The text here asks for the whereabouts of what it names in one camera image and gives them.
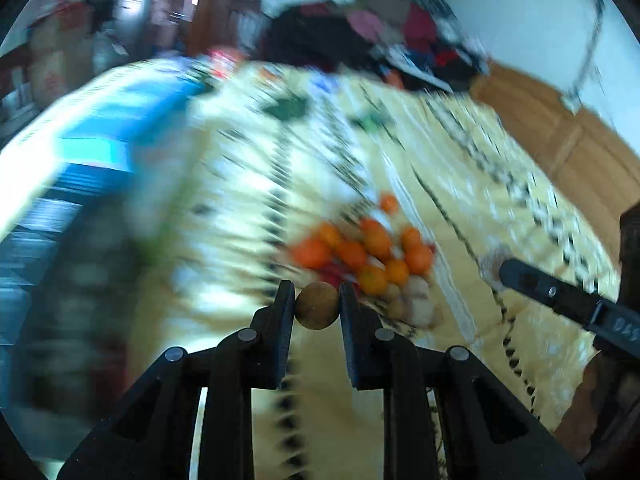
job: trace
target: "metal screw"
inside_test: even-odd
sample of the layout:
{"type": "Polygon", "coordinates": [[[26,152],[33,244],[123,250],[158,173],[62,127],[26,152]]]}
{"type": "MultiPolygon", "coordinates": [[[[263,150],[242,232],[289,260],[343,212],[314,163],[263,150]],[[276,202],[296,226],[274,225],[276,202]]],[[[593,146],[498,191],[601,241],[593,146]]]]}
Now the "metal screw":
{"type": "Polygon", "coordinates": [[[180,348],[179,346],[173,346],[164,353],[164,358],[167,361],[171,361],[172,363],[174,363],[182,359],[183,355],[184,350],[182,348],[180,348]]]}
{"type": "Polygon", "coordinates": [[[388,328],[379,328],[376,330],[375,335],[378,341],[391,341],[396,334],[388,328]]]}
{"type": "Polygon", "coordinates": [[[454,346],[451,350],[449,350],[449,355],[456,361],[466,361],[467,359],[469,359],[469,350],[467,350],[463,346],[454,346]]]}
{"type": "Polygon", "coordinates": [[[258,333],[253,328],[243,328],[240,332],[238,332],[238,339],[240,341],[253,341],[258,337],[258,333]]]}

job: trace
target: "orange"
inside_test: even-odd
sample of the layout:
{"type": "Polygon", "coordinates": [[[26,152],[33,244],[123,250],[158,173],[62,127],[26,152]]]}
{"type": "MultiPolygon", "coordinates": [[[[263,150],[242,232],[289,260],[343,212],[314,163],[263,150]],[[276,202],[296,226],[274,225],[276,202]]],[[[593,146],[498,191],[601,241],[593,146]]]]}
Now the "orange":
{"type": "Polygon", "coordinates": [[[420,231],[412,225],[404,226],[400,231],[400,243],[405,251],[411,247],[422,245],[420,231]]]}
{"type": "Polygon", "coordinates": [[[398,199],[391,193],[385,192],[380,194],[380,209],[388,215],[398,211],[398,199]]]}
{"type": "Polygon", "coordinates": [[[331,249],[322,238],[311,236],[291,248],[291,257],[300,267],[322,269],[331,261],[331,249]]]}
{"type": "Polygon", "coordinates": [[[398,70],[391,70],[387,75],[385,75],[385,83],[395,86],[401,90],[404,89],[404,84],[402,83],[402,78],[400,77],[398,70]]]}
{"type": "Polygon", "coordinates": [[[409,267],[402,260],[391,260],[386,263],[386,277],[389,283],[404,286],[409,280],[409,267]]]}
{"type": "Polygon", "coordinates": [[[360,219],[360,230],[363,233],[376,229],[382,229],[384,231],[385,227],[377,220],[374,220],[373,218],[370,218],[368,216],[363,216],[360,219]]]}
{"type": "Polygon", "coordinates": [[[433,253],[424,245],[410,247],[404,253],[404,260],[409,267],[409,272],[420,276],[431,269],[433,253]]]}
{"type": "Polygon", "coordinates": [[[318,228],[318,236],[332,249],[335,249],[342,242],[342,235],[338,228],[329,223],[322,222],[318,228]]]}
{"type": "Polygon", "coordinates": [[[367,251],[356,240],[343,240],[335,252],[351,270],[358,271],[367,263],[367,251]]]}
{"type": "Polygon", "coordinates": [[[380,296],[385,293],[388,281],[385,269],[373,265],[365,265],[358,272],[358,285],[369,296],[380,296]]]}
{"type": "Polygon", "coordinates": [[[391,236],[384,229],[369,229],[364,233],[364,248],[381,262],[391,257],[391,236]]]}

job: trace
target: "brown round fruit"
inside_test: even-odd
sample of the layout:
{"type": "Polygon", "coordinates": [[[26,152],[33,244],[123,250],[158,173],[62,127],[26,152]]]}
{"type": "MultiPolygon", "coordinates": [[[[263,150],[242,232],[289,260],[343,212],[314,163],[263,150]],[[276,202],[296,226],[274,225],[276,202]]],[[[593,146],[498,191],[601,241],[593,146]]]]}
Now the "brown round fruit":
{"type": "Polygon", "coordinates": [[[298,294],[295,313],[296,319],[305,328],[327,328],[338,319],[338,291],[329,283],[309,283],[298,294]]]}

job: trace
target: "pink fabric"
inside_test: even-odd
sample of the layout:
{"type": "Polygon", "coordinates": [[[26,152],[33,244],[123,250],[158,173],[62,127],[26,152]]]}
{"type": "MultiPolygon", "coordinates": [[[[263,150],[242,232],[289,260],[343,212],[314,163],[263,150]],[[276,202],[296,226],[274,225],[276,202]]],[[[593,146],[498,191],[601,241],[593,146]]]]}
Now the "pink fabric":
{"type": "Polygon", "coordinates": [[[371,43],[378,42],[378,35],[385,28],[385,24],[368,10],[353,10],[347,14],[351,28],[371,43]]]}
{"type": "Polygon", "coordinates": [[[430,45],[437,37],[436,24],[431,15],[416,4],[411,4],[403,31],[406,46],[418,52],[430,52],[430,45]]]}

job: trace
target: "bed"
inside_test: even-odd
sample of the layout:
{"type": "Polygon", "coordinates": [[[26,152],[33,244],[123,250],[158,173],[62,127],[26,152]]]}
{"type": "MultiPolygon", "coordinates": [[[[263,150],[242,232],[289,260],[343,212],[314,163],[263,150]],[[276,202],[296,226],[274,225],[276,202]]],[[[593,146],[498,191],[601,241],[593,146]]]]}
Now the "bed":
{"type": "MultiPolygon", "coordinates": [[[[390,190],[402,209],[390,228],[409,222],[437,246],[430,295],[443,319],[425,330],[387,319],[384,304],[371,306],[417,345],[470,348],[555,430],[594,355],[593,336],[515,292],[493,290],[479,262],[505,244],[615,299],[618,272],[579,211],[496,113],[469,97],[411,94],[286,66],[269,66],[266,77],[264,68],[246,63],[219,93],[193,102],[208,147],[162,265],[143,282],[130,380],[168,346],[208,348],[247,326],[279,280],[300,288],[315,279],[283,266],[282,247],[321,218],[366,213],[377,193],[390,190]],[[305,107],[273,114],[292,99],[305,107]],[[383,119],[354,126],[371,114],[383,119]]],[[[380,475],[382,402],[352,392],[340,338],[337,324],[320,332],[296,325],[287,389],[254,392],[257,478],[380,475]],[[284,422],[292,418],[295,427],[284,422]]]]}

